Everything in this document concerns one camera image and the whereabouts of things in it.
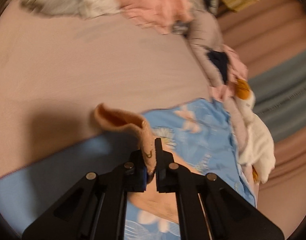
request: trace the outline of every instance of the metal rivet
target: metal rivet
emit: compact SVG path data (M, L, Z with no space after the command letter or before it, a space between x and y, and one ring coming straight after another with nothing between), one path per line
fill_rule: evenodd
M89 173L86 175L86 178L89 179L89 180L95 179L95 178L96 178L96 173L94 173L94 172L89 172Z
M168 167L171 169L171 170L176 170L178 169L178 164L177 163L170 163L168 165Z
M134 167L134 163L132 163L132 162L124 163L124 167L125 167L126 169L131 169L131 168Z
M206 175L206 178L207 178L208 180L214 181L214 180L217 179L217 176L216 176L215 173L208 173L208 174Z

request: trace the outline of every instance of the stuffed animal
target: stuffed animal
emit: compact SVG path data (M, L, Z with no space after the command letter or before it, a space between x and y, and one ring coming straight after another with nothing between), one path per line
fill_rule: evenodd
M237 79L235 101L243 116L248 139L243 152L240 153L241 165L252 165L253 176L266 183L268 176L275 167L274 141L264 122L253 113L255 95L245 80Z

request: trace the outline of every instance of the blue floral fabric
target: blue floral fabric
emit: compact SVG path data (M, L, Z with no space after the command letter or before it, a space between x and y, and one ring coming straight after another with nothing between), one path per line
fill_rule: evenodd
M255 197L237 163L230 116L222 103L198 99L173 109L144 114L153 133L201 174L213 172L255 206ZM179 226L128 203L127 240L177 240Z

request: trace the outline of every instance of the peach cloth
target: peach cloth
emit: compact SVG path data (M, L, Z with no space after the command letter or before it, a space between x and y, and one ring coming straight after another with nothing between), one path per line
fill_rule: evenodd
M94 117L104 131L128 132L135 135L139 140L148 174L154 173L156 167L154 135L144 116L99 104L94 111Z
M124 15L136 25L154 27L159 33L167 34L176 20L189 22L188 0L120 0Z

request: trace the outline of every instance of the pink cloth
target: pink cloth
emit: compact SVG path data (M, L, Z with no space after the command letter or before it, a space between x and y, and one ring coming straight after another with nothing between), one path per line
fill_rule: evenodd
M155 27L161 34L171 31L176 20L189 22L188 0L120 0L123 14L136 25Z
M217 101L224 102L228 97L235 94L235 83L237 78L247 80L248 69L246 65L240 61L237 53L227 45L224 45L224 52L229 58L229 65L227 66L228 82L227 85L219 85L211 87L211 95Z

